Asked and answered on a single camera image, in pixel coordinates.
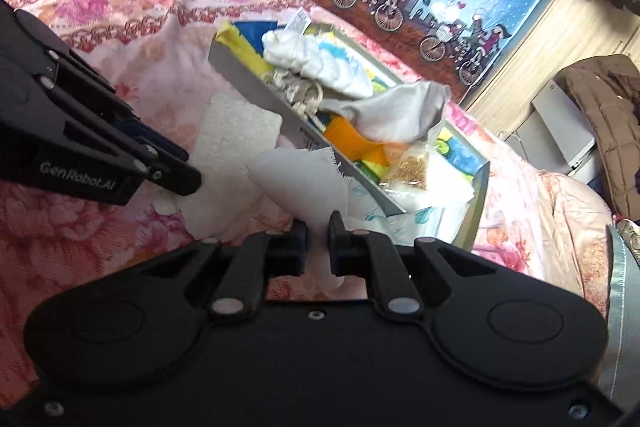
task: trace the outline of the gray cloth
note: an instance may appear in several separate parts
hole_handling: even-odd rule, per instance
[[[613,251],[609,344],[598,387],[614,404],[628,410],[640,397],[640,268],[617,230],[608,228]]]
[[[411,143],[426,139],[428,131],[444,119],[450,99],[449,86],[422,80],[354,102],[325,99],[320,110],[345,117],[371,141]]]

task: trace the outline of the white tissue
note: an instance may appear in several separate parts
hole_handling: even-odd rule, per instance
[[[369,191],[358,181],[350,180],[349,210],[344,220],[347,230],[365,229],[388,235],[394,245],[411,247],[418,237],[436,237],[451,243],[460,230],[467,203],[447,208],[432,206],[417,212],[386,217]]]
[[[249,178],[246,164],[276,145],[282,117],[226,94],[213,97],[202,120],[189,163],[202,173],[202,186],[189,196],[175,197],[187,231],[196,239],[226,229],[257,204],[260,188]],[[159,214],[172,210],[165,192],[154,201]]]
[[[347,184],[335,165],[334,151],[276,149],[261,154],[248,167],[265,195],[306,223],[310,237],[305,273],[323,291],[336,289],[344,277],[331,273],[326,235],[334,210],[347,215]]]
[[[300,73],[351,98],[373,95],[373,84],[365,71],[354,70],[346,60],[319,49],[313,36],[274,30],[262,36],[262,44],[264,60],[272,66]]]

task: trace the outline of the orange cloth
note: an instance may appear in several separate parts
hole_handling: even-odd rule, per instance
[[[367,164],[389,166],[385,153],[386,144],[367,140],[342,116],[330,122],[324,131],[324,137],[352,162],[362,160]]]

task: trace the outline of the pink floral bedsheet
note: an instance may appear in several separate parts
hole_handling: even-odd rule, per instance
[[[239,94],[208,60],[223,18],[286,20],[300,7],[359,41],[407,82],[410,68],[378,44],[308,0],[8,0],[63,36],[148,124],[190,149],[216,92]],[[475,252],[496,263],[607,303],[604,227],[609,209],[585,185],[536,171],[458,106],[447,116],[491,161]],[[155,213],[156,188],[145,184],[125,207],[76,200],[0,182],[0,407],[36,381],[21,341],[39,302],[192,241],[177,216]],[[290,217],[264,200],[223,234],[286,227]],[[340,296],[360,296],[347,282]],[[273,282],[271,298],[335,298],[313,281]]]

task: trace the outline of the white cloth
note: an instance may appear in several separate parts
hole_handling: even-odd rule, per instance
[[[282,210],[308,228],[305,274],[323,291],[339,287],[344,277],[331,273],[326,237],[334,210],[347,214],[347,181],[335,164],[331,148],[316,151],[276,149],[249,163],[249,174]]]
[[[179,210],[196,239],[219,234],[260,201],[262,191],[249,178],[246,164],[273,150],[282,117],[226,94],[211,99],[202,120],[190,165],[202,173],[196,193],[180,197],[161,191],[154,200],[159,214]]]
[[[444,119],[444,106],[450,99],[449,86],[421,81],[354,102],[326,98],[320,103],[320,110],[345,117],[371,141],[412,143],[425,140],[429,130]],[[434,130],[433,138],[438,132]]]
[[[274,30],[262,36],[263,57],[277,68],[299,73],[350,98],[373,95],[373,83],[362,69],[318,47],[316,38],[290,30]]]

